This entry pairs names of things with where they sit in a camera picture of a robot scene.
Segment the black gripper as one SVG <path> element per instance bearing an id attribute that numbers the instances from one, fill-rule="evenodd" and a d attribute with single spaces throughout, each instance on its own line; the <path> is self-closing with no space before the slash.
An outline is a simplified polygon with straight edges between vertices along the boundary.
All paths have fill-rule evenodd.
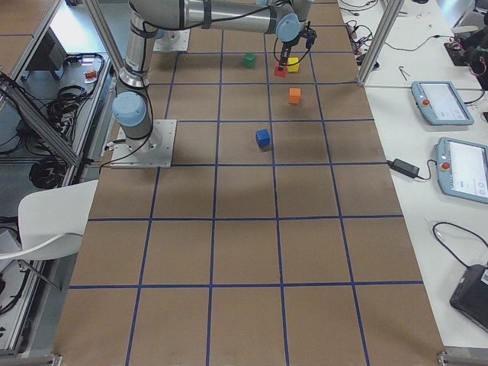
<path id="1" fill-rule="evenodd" d="M 281 54 L 279 58 L 279 63 L 281 65 L 287 65 L 287 61 L 289 56 L 291 55 L 291 51 L 293 47 L 297 45 L 297 38 L 295 37 L 293 40 L 283 42 L 282 48 L 281 48 Z"/>

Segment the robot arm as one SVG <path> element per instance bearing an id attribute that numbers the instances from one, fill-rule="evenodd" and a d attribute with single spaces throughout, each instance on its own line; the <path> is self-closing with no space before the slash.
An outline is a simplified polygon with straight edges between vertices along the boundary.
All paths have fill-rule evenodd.
<path id="1" fill-rule="evenodd" d="M 310 49 L 316 32 L 308 22 L 310 1 L 131 1 L 130 36 L 124 65 L 117 77 L 119 91 L 113 115 L 125 134 L 131 153 L 155 149 L 160 138 L 149 100 L 148 73 L 159 31 L 193 28 L 274 34 L 282 43 L 275 75 L 283 77 L 293 47 L 305 39 Z"/>

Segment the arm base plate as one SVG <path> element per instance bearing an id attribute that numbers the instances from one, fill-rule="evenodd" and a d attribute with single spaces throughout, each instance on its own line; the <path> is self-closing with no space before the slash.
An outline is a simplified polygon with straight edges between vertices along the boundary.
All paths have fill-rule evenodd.
<path id="1" fill-rule="evenodd" d="M 115 145 L 110 167 L 114 169 L 170 168 L 174 149 L 177 120 L 154 120 L 152 135 L 143 145 L 141 141 L 126 141 L 119 128 L 117 138 L 123 140 Z"/>
<path id="2" fill-rule="evenodd" d="M 153 51 L 159 53 L 186 52 L 188 50 L 189 38 L 189 30 L 166 31 L 159 29 L 156 34 Z"/>

